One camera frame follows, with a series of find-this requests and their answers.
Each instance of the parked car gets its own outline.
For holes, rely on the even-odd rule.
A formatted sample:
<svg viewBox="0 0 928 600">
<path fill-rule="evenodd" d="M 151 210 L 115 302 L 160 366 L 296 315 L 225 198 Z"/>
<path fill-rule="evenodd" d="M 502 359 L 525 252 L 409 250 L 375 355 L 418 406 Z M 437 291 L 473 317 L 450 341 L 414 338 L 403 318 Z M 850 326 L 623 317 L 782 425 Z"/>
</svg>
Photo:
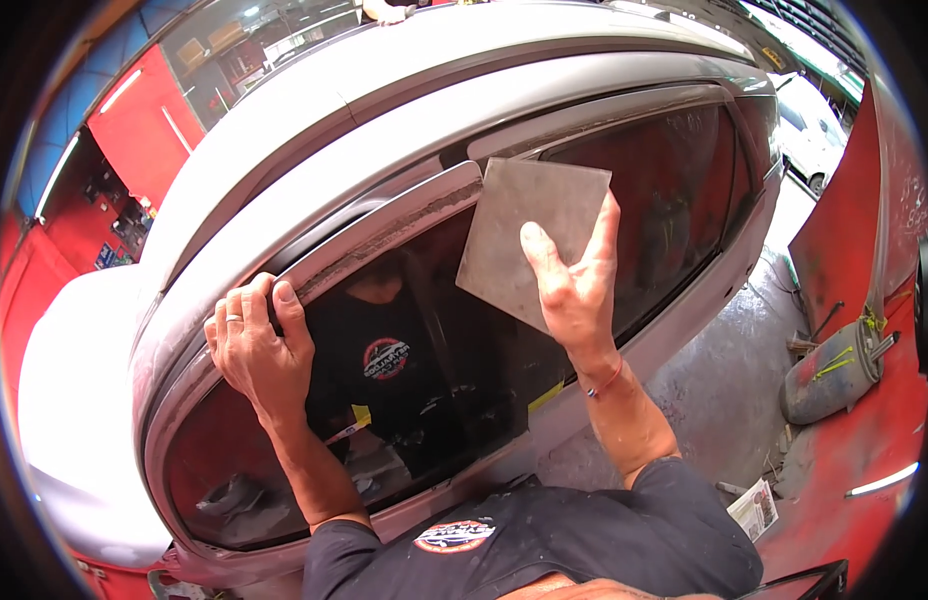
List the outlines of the parked car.
<svg viewBox="0 0 928 600">
<path fill-rule="evenodd" d="M 69 283 L 28 344 L 21 442 L 69 545 L 215 589 L 300 580 L 307 523 L 203 333 L 217 299 L 262 271 L 293 283 L 312 323 L 348 328 L 352 304 L 334 299 L 394 258 L 420 351 L 457 390 L 437 402 L 476 390 L 491 406 L 464 402 L 453 455 L 413 477 L 361 426 L 386 415 L 353 407 L 341 458 L 385 542 L 533 473 L 588 415 L 552 339 L 452 293 L 482 169 L 501 156 L 614 173 L 614 335 L 648 378 L 746 282 L 780 190 L 774 89 L 718 42 L 585 3 L 438 6 L 257 86 L 184 164 L 140 263 Z M 476 373 L 474 338 L 494 357 Z"/>
<path fill-rule="evenodd" d="M 768 76 L 777 89 L 785 160 L 820 196 L 844 155 L 847 134 L 813 83 L 796 73 Z"/>
</svg>

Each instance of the hand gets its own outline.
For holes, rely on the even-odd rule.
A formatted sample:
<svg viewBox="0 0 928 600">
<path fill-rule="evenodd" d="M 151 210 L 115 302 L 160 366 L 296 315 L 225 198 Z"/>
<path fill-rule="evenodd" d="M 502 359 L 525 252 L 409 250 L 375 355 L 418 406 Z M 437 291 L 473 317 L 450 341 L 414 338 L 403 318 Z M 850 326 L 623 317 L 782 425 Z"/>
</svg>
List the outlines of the hand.
<svg viewBox="0 0 928 600">
<path fill-rule="evenodd" d="M 570 267 L 540 225 L 526 222 L 520 228 L 520 246 L 537 276 L 550 334 L 567 351 L 579 376 L 601 383 L 620 361 L 611 331 L 619 221 L 620 207 L 608 190 L 584 255 Z"/>
<path fill-rule="evenodd" d="M 204 323 L 214 365 L 230 387 L 254 404 L 268 432 L 282 425 L 306 424 L 304 402 L 314 358 L 303 306 L 286 281 L 273 290 L 284 337 L 274 332 L 267 316 L 267 294 L 272 292 L 274 279 L 263 272 L 250 284 L 230 290 L 217 302 L 214 317 Z"/>
<path fill-rule="evenodd" d="M 406 6 L 387 6 L 388 9 L 383 10 L 381 14 L 377 16 L 377 25 L 386 27 L 388 25 L 397 25 L 407 20 L 407 12 L 405 11 Z"/>
</svg>

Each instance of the car roof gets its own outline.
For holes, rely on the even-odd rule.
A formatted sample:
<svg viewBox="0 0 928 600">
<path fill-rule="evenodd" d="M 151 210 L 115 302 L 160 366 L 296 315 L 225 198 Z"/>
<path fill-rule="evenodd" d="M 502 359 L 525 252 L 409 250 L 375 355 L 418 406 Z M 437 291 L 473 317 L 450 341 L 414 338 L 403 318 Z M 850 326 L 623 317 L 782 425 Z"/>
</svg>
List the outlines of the car roof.
<svg viewBox="0 0 928 600">
<path fill-rule="evenodd" d="M 143 251 L 138 309 L 150 306 L 249 198 L 344 133 L 476 75 L 613 50 L 684 51 L 753 64 L 746 52 L 681 26 L 580 2 L 422 10 L 398 27 L 372 27 L 328 43 L 259 85 L 183 165 Z M 399 59 L 377 61 L 374 68 L 341 68 L 379 56 Z M 261 118 L 266 114 L 280 118 Z"/>
</svg>

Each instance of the paper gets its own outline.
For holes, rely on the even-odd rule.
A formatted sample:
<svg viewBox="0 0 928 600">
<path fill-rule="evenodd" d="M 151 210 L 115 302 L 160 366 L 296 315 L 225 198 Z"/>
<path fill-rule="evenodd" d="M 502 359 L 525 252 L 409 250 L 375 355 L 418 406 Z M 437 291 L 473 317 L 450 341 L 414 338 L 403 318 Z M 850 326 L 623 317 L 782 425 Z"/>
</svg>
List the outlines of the paper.
<svg viewBox="0 0 928 600">
<path fill-rule="evenodd" d="M 540 225 L 567 266 L 590 241 L 611 172 L 553 162 L 491 158 L 470 223 L 457 286 L 548 335 L 537 279 L 520 228 Z"/>
<path fill-rule="evenodd" d="M 743 496 L 727 507 L 727 513 L 753 543 L 777 520 L 777 506 L 770 494 L 770 484 L 763 478 L 758 479 Z"/>
</svg>

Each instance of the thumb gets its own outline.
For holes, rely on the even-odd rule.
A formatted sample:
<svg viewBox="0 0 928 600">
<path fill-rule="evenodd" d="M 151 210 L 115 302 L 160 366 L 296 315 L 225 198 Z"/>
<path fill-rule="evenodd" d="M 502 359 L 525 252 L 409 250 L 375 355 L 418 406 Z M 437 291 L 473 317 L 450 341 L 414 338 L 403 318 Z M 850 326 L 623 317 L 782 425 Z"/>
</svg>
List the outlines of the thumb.
<svg viewBox="0 0 928 600">
<path fill-rule="evenodd" d="M 557 245 L 539 224 L 533 221 L 523 224 L 520 228 L 520 246 L 537 276 L 538 289 L 547 292 L 566 281 L 567 267 L 557 254 Z"/>
<path fill-rule="evenodd" d="M 287 281 L 280 281 L 274 286 L 274 312 L 284 330 L 284 343 L 290 353 L 296 358 L 313 354 L 314 341 L 310 338 L 307 321 L 303 318 L 301 300 Z"/>
</svg>

